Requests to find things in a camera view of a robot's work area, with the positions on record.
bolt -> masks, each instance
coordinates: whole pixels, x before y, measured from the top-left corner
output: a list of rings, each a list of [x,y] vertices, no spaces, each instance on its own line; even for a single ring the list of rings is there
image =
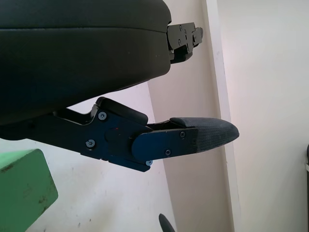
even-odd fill
[[[95,142],[93,139],[89,139],[89,140],[86,142],[86,146],[89,147],[89,148],[94,147],[95,144],[96,144],[96,142]]]
[[[185,132],[180,132],[180,137],[182,138],[182,139],[184,139],[185,138]]]
[[[165,155],[166,155],[166,156],[170,156],[171,154],[172,154],[171,150],[166,150],[166,151],[165,151]]]
[[[99,113],[99,115],[98,115],[98,118],[99,118],[100,120],[102,120],[102,121],[105,120],[106,117],[107,117],[107,115],[106,115],[105,112],[101,112],[101,113]]]
[[[152,163],[153,163],[153,161],[152,161],[152,160],[150,160],[150,161],[146,161],[146,165],[147,165],[147,166],[151,166],[151,165],[152,165]]]

green box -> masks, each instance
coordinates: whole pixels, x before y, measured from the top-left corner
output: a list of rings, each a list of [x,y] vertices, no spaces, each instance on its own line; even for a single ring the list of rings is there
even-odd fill
[[[0,232],[24,232],[58,198],[44,154],[0,154]]]

